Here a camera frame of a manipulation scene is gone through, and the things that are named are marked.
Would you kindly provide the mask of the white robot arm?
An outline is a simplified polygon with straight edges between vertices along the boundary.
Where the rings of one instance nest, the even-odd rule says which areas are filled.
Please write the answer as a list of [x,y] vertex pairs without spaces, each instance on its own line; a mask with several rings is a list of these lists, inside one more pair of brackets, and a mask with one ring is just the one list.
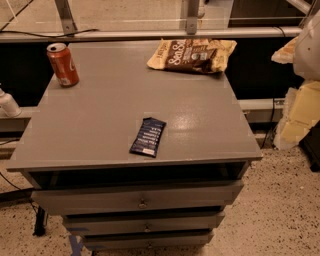
[[298,145],[320,120],[320,10],[300,35],[276,51],[271,60],[292,63],[294,73],[304,79],[299,89],[288,90],[273,141],[277,149],[289,149]]

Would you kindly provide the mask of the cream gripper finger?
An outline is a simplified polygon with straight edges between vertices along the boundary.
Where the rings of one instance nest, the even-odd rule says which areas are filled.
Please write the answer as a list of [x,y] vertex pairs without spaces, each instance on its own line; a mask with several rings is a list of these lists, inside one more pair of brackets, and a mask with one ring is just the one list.
[[294,60],[296,42],[297,37],[290,40],[282,48],[274,52],[271,56],[271,60],[280,64],[292,64]]
[[290,88],[285,96],[274,146],[285,150],[298,145],[319,120],[320,82],[305,81],[299,89]]

